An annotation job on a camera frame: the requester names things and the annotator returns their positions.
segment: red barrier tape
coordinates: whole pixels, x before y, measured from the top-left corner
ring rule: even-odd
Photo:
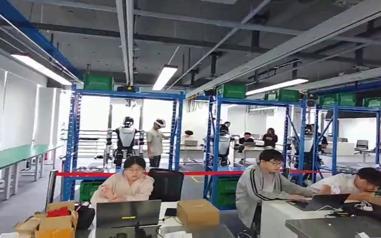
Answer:
[[[182,171],[186,176],[209,176],[209,175],[241,175],[242,170],[237,171]],[[312,171],[312,170],[290,170],[292,174],[317,174],[317,173],[331,173],[331,171]],[[114,173],[105,172],[57,172],[56,176],[65,177],[110,177]]]

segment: ceiling light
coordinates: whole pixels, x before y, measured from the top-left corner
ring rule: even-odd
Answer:
[[[246,93],[246,96],[252,95],[252,94],[256,94],[256,93],[263,93],[263,92],[271,91],[271,90],[278,89],[278,88],[285,88],[285,87],[293,86],[293,85],[296,85],[296,84],[305,83],[307,81],[308,80],[305,79],[305,78],[293,79],[293,80],[290,80],[290,81],[287,81],[287,82],[278,83],[278,84],[275,84],[275,85],[272,85],[272,86],[268,86],[268,87],[264,87],[264,88],[258,88],[258,89],[249,91],[249,92]]]
[[[63,84],[63,85],[72,85],[71,82],[63,78],[62,76],[58,75],[57,73],[51,71],[50,69],[46,68],[39,62],[35,61],[28,55],[20,55],[20,54],[11,54],[12,57],[16,58],[17,60],[23,62],[24,64],[32,67],[33,69],[39,71],[40,73],[44,74],[45,76],[56,80],[57,82]]]
[[[161,70],[152,90],[161,90],[178,70],[177,66],[165,65]]]
[[[262,110],[270,110],[270,109],[275,109],[275,107],[253,108],[253,109],[250,109],[249,111],[253,112],[253,111],[262,111]]]

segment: brown cardboard box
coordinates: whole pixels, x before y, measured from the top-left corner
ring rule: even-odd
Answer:
[[[17,223],[15,231],[29,238],[73,238],[78,222],[78,213],[74,211],[75,202],[55,202],[46,206],[46,211],[68,207],[71,215],[62,217],[47,217],[45,213],[36,212],[26,221]]]
[[[178,202],[177,217],[184,226],[213,226],[220,223],[220,211],[205,199]]]

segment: ceiling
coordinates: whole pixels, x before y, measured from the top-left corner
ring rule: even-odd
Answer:
[[[126,83],[123,50],[119,38],[118,15],[113,11],[84,9],[82,3],[116,8],[116,0],[10,0],[10,2],[50,40],[59,51],[81,72],[113,75],[117,83]],[[70,2],[72,6],[62,6]],[[136,11],[189,16],[222,22],[239,23],[261,0],[134,0]],[[279,27],[307,31],[346,11],[360,0],[272,0],[251,21],[251,25]],[[154,84],[162,67],[171,59],[178,66],[175,79],[197,63],[219,42],[230,28],[189,21],[178,21],[145,15],[135,15],[133,22],[133,66],[135,84]],[[350,29],[340,36],[381,39],[381,17]],[[239,30],[217,50],[215,73],[212,58],[206,57],[191,74],[175,86],[196,87],[253,60],[270,49],[292,39],[294,35]],[[338,57],[312,63],[328,55],[357,46],[353,42],[325,40],[299,53],[260,68],[257,82],[254,72],[233,81],[253,83],[249,89],[288,81],[294,77],[292,63],[299,60],[297,77],[310,81],[333,78],[342,73],[381,66],[381,45],[350,51]]]

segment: gray jacket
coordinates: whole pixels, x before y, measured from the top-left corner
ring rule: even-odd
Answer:
[[[286,179],[281,173],[275,173],[273,192],[262,191],[262,171],[259,165],[251,165],[245,169],[236,187],[236,207],[240,220],[250,228],[256,206],[263,201],[288,199],[290,194],[311,197],[318,191],[301,187]]]

